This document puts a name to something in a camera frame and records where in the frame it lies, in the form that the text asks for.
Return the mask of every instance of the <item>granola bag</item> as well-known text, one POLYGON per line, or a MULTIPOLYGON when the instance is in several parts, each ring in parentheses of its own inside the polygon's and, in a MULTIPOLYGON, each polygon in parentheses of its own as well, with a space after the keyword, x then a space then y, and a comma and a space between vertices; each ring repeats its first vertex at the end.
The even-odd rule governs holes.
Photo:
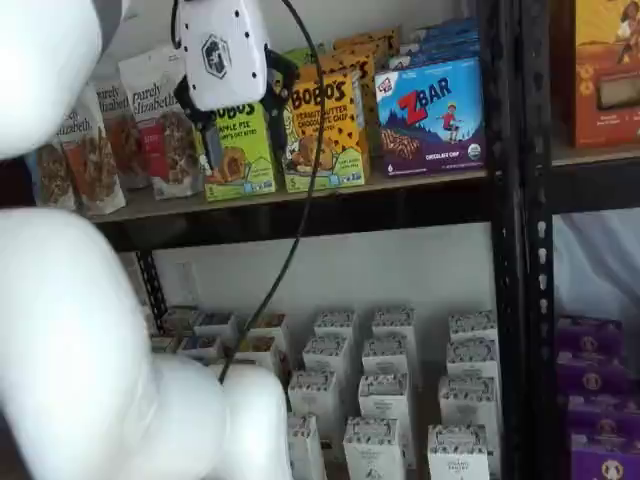
POLYGON ((151 183, 138 126, 120 78, 95 82, 104 128, 111 144, 120 182, 127 190, 151 183))
POLYGON ((126 202, 92 83, 85 86, 76 106, 62 122, 58 139, 86 212, 105 215, 124 207, 126 202))
POLYGON ((76 209, 71 171, 57 139, 25 155, 36 205, 76 209))
POLYGON ((122 84, 142 137, 157 199, 202 191, 194 131, 173 90, 184 62, 171 46, 120 62, 122 84))

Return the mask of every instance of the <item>purple box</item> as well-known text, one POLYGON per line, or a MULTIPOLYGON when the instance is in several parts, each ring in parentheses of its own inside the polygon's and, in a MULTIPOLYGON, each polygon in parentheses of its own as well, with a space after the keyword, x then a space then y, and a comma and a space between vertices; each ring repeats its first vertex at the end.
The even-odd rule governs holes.
POLYGON ((594 432, 640 439, 640 397, 631 395, 571 395, 567 427, 572 432, 594 432))
POLYGON ((602 318, 562 316, 556 324, 556 351, 595 352, 620 356, 622 322, 602 318))
POLYGON ((640 478, 640 442, 623 437, 571 435, 573 480, 640 478))
POLYGON ((618 357, 597 353, 558 352, 558 390, 564 394, 628 393, 629 371, 618 357))

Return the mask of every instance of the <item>green snack box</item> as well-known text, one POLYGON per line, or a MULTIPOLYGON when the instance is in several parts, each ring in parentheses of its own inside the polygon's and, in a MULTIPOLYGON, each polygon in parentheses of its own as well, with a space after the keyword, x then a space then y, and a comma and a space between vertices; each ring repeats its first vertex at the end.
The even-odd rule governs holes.
POLYGON ((205 177, 210 202, 276 191, 265 112, 259 103, 214 112, 218 139, 213 170, 205 177))

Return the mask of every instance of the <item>yellow snack box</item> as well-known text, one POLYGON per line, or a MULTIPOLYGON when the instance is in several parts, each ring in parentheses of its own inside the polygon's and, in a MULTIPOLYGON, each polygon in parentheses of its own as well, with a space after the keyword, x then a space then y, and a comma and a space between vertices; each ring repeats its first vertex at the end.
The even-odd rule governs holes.
MULTIPOLYGON (((325 128, 315 188, 363 185, 369 175, 358 70, 324 75, 325 128)), ((287 151, 284 178, 289 192, 306 191, 313 170, 320 126, 320 87, 315 67, 300 68, 300 78, 285 107, 287 151)))

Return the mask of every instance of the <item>white carton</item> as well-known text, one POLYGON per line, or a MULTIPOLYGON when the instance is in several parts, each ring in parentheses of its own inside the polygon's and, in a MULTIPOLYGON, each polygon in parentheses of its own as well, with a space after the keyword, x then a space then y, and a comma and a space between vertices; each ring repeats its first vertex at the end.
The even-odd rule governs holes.
POLYGON ((406 339, 404 335, 390 333, 374 335, 364 342, 362 366, 365 375, 389 375, 407 373, 413 381, 407 360, 406 339))
POLYGON ((287 442, 293 480, 327 480, 315 415, 289 414, 287 442))
POLYGON ((185 355, 187 357, 206 362, 211 362, 224 357, 224 353, 222 351, 222 340, 220 340, 220 337, 214 335, 206 337, 193 335, 185 338, 180 343, 178 353, 180 355, 185 355))
POLYGON ((500 423, 495 380, 468 375, 446 376, 438 387, 440 414, 445 425, 482 425, 492 476, 500 476, 500 423))
POLYGON ((345 415, 335 372, 295 371, 291 376, 288 393, 293 413, 316 416, 325 459, 343 461, 345 415))
POLYGON ((414 319, 415 311, 411 307, 379 308, 373 315, 372 328, 374 335, 388 333, 404 335, 407 358, 411 368, 411 379, 413 384, 422 390, 422 369, 418 358, 414 319))
POLYGON ((245 338, 235 358, 254 361, 256 365, 273 372, 282 380, 278 347, 276 347, 273 337, 245 338))
POLYGON ((406 478, 397 420, 349 418, 344 450, 351 480, 406 478))
POLYGON ((450 341, 447 345, 447 373, 493 378, 496 382, 498 412, 500 412, 498 418, 502 417, 500 364, 496 342, 486 338, 450 341))
POLYGON ((360 411, 364 417, 398 420, 400 443, 407 468, 416 468, 416 439, 413 402, 406 373, 365 375, 358 391, 360 411))
POLYGON ((227 349, 236 346, 239 335, 238 317, 234 313, 203 313, 194 325, 196 335, 216 335, 227 349))
POLYGON ((427 451, 434 480, 489 480, 484 427, 430 425, 427 451))

